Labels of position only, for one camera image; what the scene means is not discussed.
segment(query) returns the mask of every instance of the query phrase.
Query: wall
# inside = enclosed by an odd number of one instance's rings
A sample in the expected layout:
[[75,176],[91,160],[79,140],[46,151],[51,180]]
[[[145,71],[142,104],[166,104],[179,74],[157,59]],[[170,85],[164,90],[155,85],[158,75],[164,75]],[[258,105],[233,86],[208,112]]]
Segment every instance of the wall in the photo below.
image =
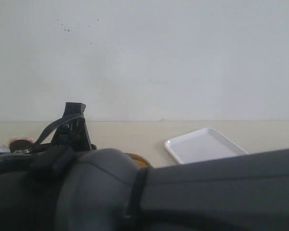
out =
[[0,0],[0,121],[289,119],[289,0]]

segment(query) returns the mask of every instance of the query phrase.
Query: table surface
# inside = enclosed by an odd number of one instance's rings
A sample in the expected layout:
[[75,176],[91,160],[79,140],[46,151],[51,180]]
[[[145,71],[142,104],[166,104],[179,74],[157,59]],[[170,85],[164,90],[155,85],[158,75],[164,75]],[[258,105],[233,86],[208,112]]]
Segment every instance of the table surface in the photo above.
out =
[[[0,146],[12,137],[36,139],[48,124],[0,123]],[[217,129],[250,154],[289,148],[289,121],[87,122],[87,127],[98,148],[142,155],[154,167],[177,164],[165,140],[201,128]]]

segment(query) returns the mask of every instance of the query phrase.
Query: white tray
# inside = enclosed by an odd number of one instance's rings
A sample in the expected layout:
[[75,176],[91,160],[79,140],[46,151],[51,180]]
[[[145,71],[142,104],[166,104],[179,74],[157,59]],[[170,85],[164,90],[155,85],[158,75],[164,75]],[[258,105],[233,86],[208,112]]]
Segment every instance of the white tray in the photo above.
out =
[[179,164],[248,154],[213,128],[203,128],[171,138],[165,148]]

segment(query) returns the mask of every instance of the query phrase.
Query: black strap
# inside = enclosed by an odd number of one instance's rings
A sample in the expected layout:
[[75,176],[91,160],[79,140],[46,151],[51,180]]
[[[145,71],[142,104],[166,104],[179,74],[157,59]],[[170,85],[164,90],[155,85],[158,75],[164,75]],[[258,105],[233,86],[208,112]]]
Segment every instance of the black strap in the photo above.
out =
[[[72,115],[68,115],[68,116],[64,116],[54,122],[52,122],[50,125],[48,125],[44,131],[41,133],[41,135],[39,136],[39,138],[34,142],[34,144],[32,144],[32,146],[25,150],[25,153],[30,153],[33,151],[34,148],[36,148],[38,145],[40,145],[55,129],[57,129],[58,127],[62,126],[63,124],[74,120],[74,119],[85,119],[82,115],[80,114],[72,114]],[[76,129],[76,132],[74,132],[72,134],[71,139],[75,139],[79,133],[81,132],[81,129]]]
[[137,172],[134,185],[131,189],[131,196],[128,206],[125,210],[123,226],[136,229],[136,220],[139,217],[139,203],[146,184],[147,175],[150,167],[142,167]]

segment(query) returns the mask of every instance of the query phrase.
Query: white plastic tray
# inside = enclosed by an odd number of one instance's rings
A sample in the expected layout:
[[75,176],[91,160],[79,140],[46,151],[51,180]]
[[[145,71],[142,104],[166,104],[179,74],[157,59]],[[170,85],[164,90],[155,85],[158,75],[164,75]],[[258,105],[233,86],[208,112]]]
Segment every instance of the white plastic tray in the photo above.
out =
[[203,128],[171,138],[165,147],[179,164],[248,154],[213,128]]

